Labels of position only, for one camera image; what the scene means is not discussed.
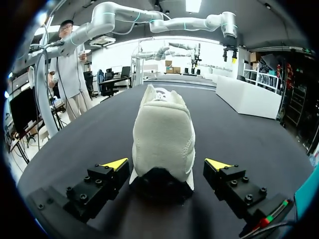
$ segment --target air conditioner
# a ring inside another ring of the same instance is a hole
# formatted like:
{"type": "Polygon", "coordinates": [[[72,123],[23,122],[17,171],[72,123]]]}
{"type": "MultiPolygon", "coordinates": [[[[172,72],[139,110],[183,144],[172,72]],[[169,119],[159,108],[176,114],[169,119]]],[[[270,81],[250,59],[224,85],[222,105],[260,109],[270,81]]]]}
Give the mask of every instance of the air conditioner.
{"type": "Polygon", "coordinates": [[[115,42],[116,39],[109,37],[109,36],[99,36],[96,39],[93,39],[90,41],[90,45],[98,45],[98,46],[104,46],[106,44],[112,44],[113,42],[115,42]]]}

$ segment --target white sneaker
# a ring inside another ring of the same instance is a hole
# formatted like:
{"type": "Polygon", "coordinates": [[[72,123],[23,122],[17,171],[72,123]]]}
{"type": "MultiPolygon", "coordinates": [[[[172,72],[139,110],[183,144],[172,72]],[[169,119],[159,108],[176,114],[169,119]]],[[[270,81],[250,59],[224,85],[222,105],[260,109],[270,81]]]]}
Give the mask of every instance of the white sneaker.
{"type": "Polygon", "coordinates": [[[148,85],[133,128],[130,184],[153,168],[164,168],[194,190],[195,132],[183,98],[148,85]]]}

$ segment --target black mat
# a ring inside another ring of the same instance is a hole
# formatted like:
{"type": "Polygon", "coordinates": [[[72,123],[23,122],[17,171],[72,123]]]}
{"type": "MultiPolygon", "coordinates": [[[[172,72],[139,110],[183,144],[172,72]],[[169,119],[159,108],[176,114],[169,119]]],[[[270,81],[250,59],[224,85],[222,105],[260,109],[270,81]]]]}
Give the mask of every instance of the black mat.
{"type": "MultiPolygon", "coordinates": [[[[95,106],[54,136],[31,160],[18,188],[25,197],[46,185],[61,193],[86,175],[95,163],[130,158],[132,129],[146,86],[118,94],[95,106]]],[[[196,133],[193,167],[195,193],[183,206],[159,207],[139,201],[128,182],[89,225],[126,239],[232,239],[244,227],[205,181],[204,158],[247,169],[247,176],[293,197],[312,171],[305,153],[278,122],[237,114],[213,91],[167,87],[181,94],[196,133]]]]}

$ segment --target eyeglasses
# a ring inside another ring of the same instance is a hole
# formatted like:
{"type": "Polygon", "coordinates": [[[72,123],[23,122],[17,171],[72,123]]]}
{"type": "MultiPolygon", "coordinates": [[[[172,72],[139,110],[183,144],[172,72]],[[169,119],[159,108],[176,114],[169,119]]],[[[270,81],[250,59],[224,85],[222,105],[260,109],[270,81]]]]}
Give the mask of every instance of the eyeglasses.
{"type": "Polygon", "coordinates": [[[70,27],[72,27],[72,25],[67,25],[65,27],[61,27],[59,32],[65,31],[65,30],[69,29],[70,27]]]}

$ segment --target trousers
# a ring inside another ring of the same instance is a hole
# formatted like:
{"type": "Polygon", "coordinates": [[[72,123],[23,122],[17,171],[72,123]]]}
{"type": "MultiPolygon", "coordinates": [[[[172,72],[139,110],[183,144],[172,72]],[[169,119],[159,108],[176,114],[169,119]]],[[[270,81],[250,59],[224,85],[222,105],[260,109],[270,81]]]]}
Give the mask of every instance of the trousers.
{"type": "Polygon", "coordinates": [[[91,99],[87,90],[81,91],[77,95],[68,98],[64,103],[71,122],[92,108],[91,99]]]}

